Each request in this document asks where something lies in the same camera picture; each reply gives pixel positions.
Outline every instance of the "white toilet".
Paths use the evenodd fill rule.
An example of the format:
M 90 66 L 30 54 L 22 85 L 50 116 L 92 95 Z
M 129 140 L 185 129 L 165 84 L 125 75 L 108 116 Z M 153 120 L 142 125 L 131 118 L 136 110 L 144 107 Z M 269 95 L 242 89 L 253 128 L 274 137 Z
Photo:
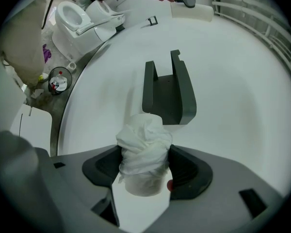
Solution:
M 116 33 L 116 27 L 125 21 L 125 15 L 104 10 L 97 1 L 85 12 L 76 4 L 63 1 L 55 12 L 56 27 L 52 40 L 58 50 L 71 62 L 97 48 Z

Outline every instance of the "toilet seat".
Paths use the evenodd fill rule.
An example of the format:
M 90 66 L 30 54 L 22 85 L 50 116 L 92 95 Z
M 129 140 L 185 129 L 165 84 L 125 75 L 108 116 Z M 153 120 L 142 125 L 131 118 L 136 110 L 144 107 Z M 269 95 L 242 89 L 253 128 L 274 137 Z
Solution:
M 61 2 L 58 5 L 57 13 L 61 22 L 72 31 L 91 23 L 91 19 L 86 12 L 69 1 Z

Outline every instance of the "white wall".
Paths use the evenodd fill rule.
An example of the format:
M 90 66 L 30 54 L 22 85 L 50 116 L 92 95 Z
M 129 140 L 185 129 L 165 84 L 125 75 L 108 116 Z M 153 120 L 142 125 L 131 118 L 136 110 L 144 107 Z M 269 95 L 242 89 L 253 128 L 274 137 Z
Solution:
M 156 16 L 158 19 L 162 17 L 171 17 L 171 8 L 168 1 L 158 0 L 106 0 L 110 7 L 116 11 L 132 10 L 128 14 L 124 27 L 131 27 L 149 17 Z M 211 6 L 211 0 L 196 0 L 196 3 Z

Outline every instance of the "metal railing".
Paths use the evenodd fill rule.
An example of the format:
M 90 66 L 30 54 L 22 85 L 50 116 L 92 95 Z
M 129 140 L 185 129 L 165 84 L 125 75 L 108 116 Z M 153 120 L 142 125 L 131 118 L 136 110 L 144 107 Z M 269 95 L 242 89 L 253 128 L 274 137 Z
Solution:
M 281 13 L 261 2 L 255 0 L 231 0 L 231 1 L 241 2 L 242 5 L 236 5 L 233 3 L 213 0 L 212 4 L 215 6 L 214 13 L 216 15 L 228 18 L 253 32 L 254 35 L 262 39 L 269 46 L 269 48 L 275 51 L 275 53 L 280 57 L 280 59 L 285 63 L 287 68 L 291 71 L 291 34 L 290 34 L 291 28 L 289 26 L 288 20 Z M 247 5 L 259 8 L 260 11 L 265 12 L 265 15 L 254 9 L 247 8 Z M 246 24 L 243 21 L 240 21 L 224 13 L 220 13 L 219 6 L 240 11 L 243 14 L 243 16 L 250 15 L 252 17 L 255 17 L 256 19 L 259 19 L 260 21 L 267 24 L 267 30 L 265 32 L 259 32 L 257 29 Z M 285 40 L 284 41 L 280 40 L 278 37 L 271 35 L 270 34 L 271 29 L 274 29 L 278 33 L 280 33 Z

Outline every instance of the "gray bracket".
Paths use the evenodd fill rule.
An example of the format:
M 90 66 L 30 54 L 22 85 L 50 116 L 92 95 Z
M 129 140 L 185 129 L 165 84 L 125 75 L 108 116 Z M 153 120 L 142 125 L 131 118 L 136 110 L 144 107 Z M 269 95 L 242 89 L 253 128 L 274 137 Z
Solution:
M 158 115 L 164 125 L 188 124 L 196 116 L 196 100 L 188 70 L 171 51 L 173 74 L 157 76 L 154 61 L 145 64 L 142 110 Z
M 154 23 L 152 23 L 151 18 L 154 18 L 155 19 L 155 22 Z M 156 19 L 156 16 L 149 17 L 147 20 L 150 22 L 150 26 L 154 26 L 154 25 L 157 25 L 158 24 L 157 19 Z

